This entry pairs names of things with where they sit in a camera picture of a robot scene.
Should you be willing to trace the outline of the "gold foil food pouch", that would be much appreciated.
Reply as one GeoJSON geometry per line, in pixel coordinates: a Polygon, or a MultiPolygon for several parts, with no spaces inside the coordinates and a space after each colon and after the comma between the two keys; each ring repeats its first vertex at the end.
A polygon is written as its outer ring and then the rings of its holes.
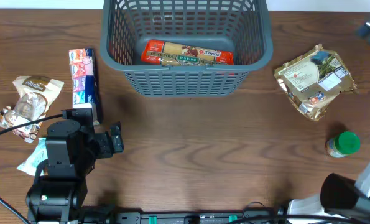
{"type": "Polygon", "coordinates": [[[322,44],[275,69],[274,77],[291,104],[310,121],[320,120],[338,95],[357,88],[338,53],[322,44]]]}

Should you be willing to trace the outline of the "orange spaghetti packet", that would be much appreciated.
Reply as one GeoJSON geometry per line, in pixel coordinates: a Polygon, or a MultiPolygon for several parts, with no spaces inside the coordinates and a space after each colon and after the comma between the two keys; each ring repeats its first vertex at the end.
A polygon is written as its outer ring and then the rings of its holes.
{"type": "Polygon", "coordinates": [[[163,40],[149,40],[141,61],[157,65],[233,65],[232,52],[176,44],[163,40]]]}

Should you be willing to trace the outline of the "green lid jar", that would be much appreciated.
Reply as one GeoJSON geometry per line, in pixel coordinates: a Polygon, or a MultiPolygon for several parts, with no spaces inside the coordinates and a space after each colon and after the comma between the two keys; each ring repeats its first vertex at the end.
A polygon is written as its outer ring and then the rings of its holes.
{"type": "Polygon", "coordinates": [[[325,147],[331,157],[342,158],[358,152],[361,147],[361,141],[355,133],[345,131],[329,139],[325,147]]]}

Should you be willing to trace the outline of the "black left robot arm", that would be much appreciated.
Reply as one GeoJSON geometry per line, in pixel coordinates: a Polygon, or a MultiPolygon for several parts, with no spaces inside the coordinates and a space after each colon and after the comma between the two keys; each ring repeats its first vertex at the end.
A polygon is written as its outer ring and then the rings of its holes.
{"type": "Polygon", "coordinates": [[[27,193],[30,223],[68,223],[80,218],[88,192],[86,176],[97,159],[123,152],[121,123],[96,133],[92,124],[65,119],[51,124],[45,141],[47,159],[37,166],[27,193]]]}

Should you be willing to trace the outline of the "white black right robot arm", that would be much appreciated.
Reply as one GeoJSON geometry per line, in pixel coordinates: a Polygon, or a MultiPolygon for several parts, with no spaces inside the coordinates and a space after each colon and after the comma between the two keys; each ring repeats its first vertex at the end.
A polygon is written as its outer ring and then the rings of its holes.
{"type": "MultiPolygon", "coordinates": [[[[370,19],[358,30],[358,35],[370,44],[370,19]]],[[[349,131],[338,134],[326,142],[329,155],[341,158],[360,141],[349,131]]],[[[290,223],[340,223],[356,219],[370,223],[370,162],[357,180],[330,174],[320,194],[305,199],[291,200],[287,211],[290,223]]]]}

